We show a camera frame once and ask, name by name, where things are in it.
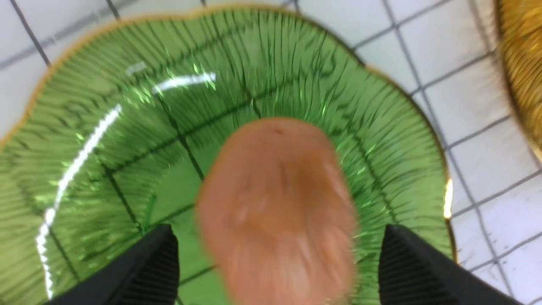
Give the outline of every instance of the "plate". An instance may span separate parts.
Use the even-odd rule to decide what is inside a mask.
[[[513,111],[542,160],[542,2],[496,0],[495,5]]]
[[[229,304],[193,201],[225,139],[272,116],[314,124],[337,147],[362,228],[354,304],[380,304],[386,224],[455,258],[444,154],[408,95],[315,22],[273,8],[206,9],[113,24],[43,78],[1,146],[2,301],[40,304],[171,224],[178,299]]]

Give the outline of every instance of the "grout line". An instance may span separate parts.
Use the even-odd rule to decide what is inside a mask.
[[[20,51],[19,53],[16,53],[15,55],[12,55],[12,56],[0,61],[0,71],[9,68],[11,65],[13,65],[13,64],[15,64],[15,63],[27,58],[27,57],[32,56],[32,54],[34,54],[36,52],[37,52],[36,47],[31,46],[31,47],[28,47],[28,48]]]
[[[121,9],[121,8],[130,6],[131,4],[135,2],[137,2],[137,0],[120,0],[116,4],[116,7],[117,9]],[[98,11],[98,14],[96,13],[88,14],[87,16],[75,21],[74,23],[68,25],[67,27],[53,34],[52,36],[42,41],[39,41],[39,44],[42,46],[42,48],[47,48],[48,46],[55,43],[55,41],[62,40],[65,37],[83,29],[84,27],[89,26],[93,22],[97,22],[100,18],[109,16],[111,13],[112,11],[110,8],[102,8]],[[19,61],[32,56],[37,51],[38,50],[36,47],[28,47],[26,49],[23,49],[19,53],[16,53],[15,55],[12,55],[4,60],[1,60],[0,71],[7,69],[11,67],[12,65],[18,63]]]
[[[376,39],[378,39],[378,38],[380,38],[380,37],[386,35],[387,33],[392,32],[392,31],[393,31],[393,27],[389,27],[389,28],[387,28],[387,29],[381,30],[380,32],[378,32],[378,33],[376,33],[376,34],[374,34],[374,35],[372,35],[372,36],[370,36],[370,37],[368,37],[368,38],[366,38],[366,39],[364,39],[364,40],[362,40],[362,41],[356,43],[356,44],[354,45],[354,47],[352,47],[352,49],[358,49],[358,48],[361,48],[361,47],[363,47],[364,45],[366,45],[366,44],[368,44],[368,43],[371,43],[372,41],[374,41],[374,40],[376,40]]]
[[[486,34],[486,31],[484,30],[483,21],[480,17],[480,12],[478,11],[478,7],[476,7],[476,3],[474,3],[473,0],[469,0],[469,10],[474,18],[474,24],[476,24],[476,29],[478,30],[478,34],[480,35],[480,38],[482,38],[482,42],[484,47],[487,51],[491,51],[491,46],[489,43],[489,37]]]
[[[295,11],[298,14],[301,13],[301,7],[299,6],[299,1],[301,1],[301,0],[292,0],[292,3],[294,4]]]
[[[451,0],[441,0],[440,2],[432,4],[431,6],[426,7],[424,9],[422,9],[421,11],[414,13],[412,16],[409,16],[409,17],[405,18],[403,21],[397,22],[397,26],[400,27],[400,26],[402,26],[402,25],[404,25],[406,23],[409,23],[410,21],[412,21],[414,19],[417,19],[418,17],[420,17],[422,15],[425,15],[426,13],[443,6],[444,4],[446,4],[446,3],[450,2],[450,1]]]
[[[518,182],[513,183],[512,185],[508,186],[507,188],[505,188],[505,189],[503,189],[503,190],[501,190],[501,191],[499,191],[499,192],[496,192],[495,194],[493,194],[493,195],[491,195],[491,196],[488,196],[488,197],[485,198],[485,199],[480,200],[479,202],[477,202],[477,203],[471,205],[470,207],[466,207],[466,208],[464,208],[464,209],[462,209],[462,210],[460,210],[460,211],[454,213],[454,214],[452,215],[452,218],[459,217],[459,216],[461,216],[461,215],[467,213],[468,211],[473,210],[476,206],[480,207],[480,206],[482,206],[483,204],[486,204],[486,203],[488,203],[488,202],[490,202],[490,201],[492,201],[492,200],[494,200],[494,199],[497,199],[498,197],[501,197],[502,195],[504,195],[504,194],[510,192],[511,190],[513,190],[513,189],[519,187],[519,186],[522,185],[523,183],[525,183],[525,182],[527,182],[527,181],[529,181],[529,180],[531,180],[531,179],[533,179],[533,178],[539,176],[540,174],[542,174],[542,170],[537,170],[537,171],[535,171],[534,173],[530,174],[529,176],[526,176],[525,178],[520,179]]]
[[[472,139],[472,138],[475,138],[481,134],[483,134],[484,132],[488,131],[489,129],[501,124],[501,123],[504,123],[506,121],[508,121],[509,119],[511,118],[511,115],[505,115],[504,117],[490,123],[489,125],[485,126],[484,128],[478,130],[478,131],[475,131],[473,132],[472,134],[468,135],[468,136],[465,136],[464,138],[461,138],[451,144],[448,145],[448,150],[460,145],[460,144],[463,144],[464,142]]]
[[[401,31],[399,30],[398,26],[397,26],[397,23],[396,23],[396,20],[393,16],[393,13],[392,13],[392,10],[391,10],[391,6],[390,4],[388,3],[388,0],[382,0],[385,8],[386,8],[386,12],[388,14],[388,18],[390,19],[391,23],[392,23],[392,27],[393,29],[395,30],[395,33],[397,35],[397,39],[399,40],[399,45],[401,46],[401,50],[403,51],[404,55],[405,55],[405,58],[406,58],[406,61],[412,71],[412,74],[414,76],[414,79],[416,81],[416,84],[421,88],[421,94],[422,94],[422,97],[423,97],[423,101],[425,102],[425,105],[427,107],[427,111],[429,112],[429,115],[432,117],[432,119],[434,120],[434,123],[435,123],[435,131],[439,137],[439,140],[441,142],[441,146],[443,147],[447,147],[447,143],[446,143],[446,139],[444,138],[444,134],[442,132],[442,129],[440,127],[440,122],[436,119],[436,116],[435,116],[435,111],[433,110],[433,107],[431,106],[431,103],[429,103],[429,98],[427,97],[427,94],[425,92],[425,89],[422,87],[422,82],[421,82],[421,78],[420,78],[420,74],[418,73],[418,70],[416,69],[416,66],[414,65],[414,61],[412,60],[412,56],[410,54],[410,52],[408,51],[408,48],[407,48],[407,44],[405,43],[404,41],[404,38],[403,38],[403,35],[401,34]]]
[[[531,302],[529,302],[529,304],[527,305],[535,305],[536,303],[542,301],[542,296],[541,297],[537,297],[535,298],[534,300],[532,300]]]
[[[501,260],[501,259],[507,257],[508,255],[512,254],[513,252],[515,252],[517,249],[519,249],[519,248],[525,246],[526,244],[528,244],[528,243],[530,243],[530,242],[533,242],[533,241],[535,241],[535,240],[537,240],[537,239],[539,239],[539,238],[542,238],[542,232],[539,232],[538,234],[535,234],[535,235],[533,235],[533,236],[531,236],[531,237],[525,239],[525,240],[522,241],[521,243],[519,243],[519,244],[513,246],[512,248],[510,248],[510,249],[508,249],[507,251],[503,252],[502,254],[498,255],[498,256],[496,257],[496,259],[490,259],[490,260],[488,260],[488,261],[485,262],[485,263],[481,263],[481,264],[478,265],[478,266],[474,266],[474,267],[470,268],[468,271],[469,271],[469,272],[474,272],[474,271],[476,271],[476,270],[478,270],[478,269],[481,269],[481,268],[483,268],[483,267],[485,267],[485,266],[487,266],[487,265],[489,265],[489,264],[492,264],[492,263],[496,262],[497,260]]]
[[[439,76],[439,77],[437,77],[436,79],[434,79],[434,80],[428,82],[427,84],[425,84],[425,85],[422,86],[421,88],[425,90],[425,89],[428,89],[428,88],[430,88],[430,87],[432,87],[432,86],[434,86],[434,85],[437,85],[438,83],[440,83],[440,82],[442,82],[442,81],[445,81],[445,80],[449,79],[450,77],[452,77],[452,76],[454,76],[454,75],[456,75],[456,74],[462,72],[463,70],[469,68],[469,67],[472,66],[472,65],[475,65],[475,64],[477,64],[477,63],[479,63],[479,62],[481,62],[481,61],[483,61],[483,60],[485,60],[485,59],[491,57],[492,55],[493,55],[492,52],[488,52],[488,53],[486,53],[486,54],[484,54],[484,55],[478,56],[477,58],[471,59],[471,60],[467,61],[466,63],[464,63],[463,65],[461,65],[461,66],[459,66],[459,67],[453,69],[452,71],[447,72],[446,74],[444,74],[444,75],[442,75],[442,76]]]
[[[24,29],[27,31],[28,36],[30,36],[30,39],[34,43],[34,46],[36,47],[39,54],[41,55],[41,58],[43,58],[43,61],[45,62],[45,64],[49,66],[51,62],[49,61],[49,58],[47,58],[47,54],[45,54],[45,51],[41,47],[40,42],[37,40],[36,35],[34,35],[34,32],[32,32],[32,29],[28,25],[26,18],[24,18],[23,12],[17,5],[17,2],[15,2],[15,0],[9,0],[9,2],[11,2],[11,5],[17,12],[17,16],[19,16],[19,19],[21,20],[21,23],[23,24]]]
[[[106,2],[107,2],[107,6],[109,7],[109,10],[113,14],[113,16],[115,16],[115,19],[119,20],[120,19],[119,11],[115,7],[115,4],[113,4],[113,1],[112,0],[106,0]]]

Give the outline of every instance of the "white tile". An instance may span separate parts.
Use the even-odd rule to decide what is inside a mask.
[[[408,64],[407,57],[401,50],[401,44],[394,31],[363,45],[356,50],[356,53],[369,66],[388,75],[405,91],[411,92],[417,88],[412,69]]]
[[[0,29],[0,61],[34,46],[9,1],[0,1]]]
[[[389,0],[388,3],[395,20],[400,22],[440,1],[442,0]]]
[[[480,207],[497,255],[542,232],[542,177],[515,187]]]
[[[491,285],[493,288],[497,289],[498,291],[509,295],[508,289],[506,288],[506,284],[502,279],[502,274],[499,271],[499,267],[497,266],[497,264],[486,265],[480,269],[473,271],[473,274],[482,281]]]
[[[21,120],[32,92],[47,66],[38,53],[0,71],[0,138]]]
[[[501,259],[514,297],[523,304],[542,297],[542,237]]]
[[[380,0],[300,0],[301,12],[338,34],[348,45],[391,27]]]
[[[268,5],[282,5],[286,0],[206,0],[207,5],[222,5],[233,3],[256,3],[256,4],[268,4]]]
[[[483,29],[489,40],[491,50],[497,48],[498,31],[495,20],[495,1],[494,0],[474,0],[478,14],[482,22]]]
[[[487,58],[426,90],[447,143],[509,114],[508,95],[499,73]]]
[[[446,153],[446,158],[448,160],[448,169],[450,170],[450,176],[454,190],[451,205],[451,214],[454,215],[455,213],[470,207],[472,203],[467,195],[467,192],[465,192],[465,186],[463,186],[463,183],[459,179],[457,169],[450,160],[449,153]]]
[[[107,7],[104,0],[17,0],[17,3],[32,32],[40,41],[90,14],[99,15],[99,10]]]
[[[476,202],[538,170],[511,119],[453,147],[451,153]]]
[[[202,5],[199,0],[139,0],[119,8],[119,15],[121,18],[129,18],[153,14],[180,14],[200,8]]]
[[[492,259],[475,211],[453,217],[451,225],[454,230],[459,262],[463,268],[470,269]]]
[[[452,0],[400,31],[424,84],[485,52],[468,0]]]

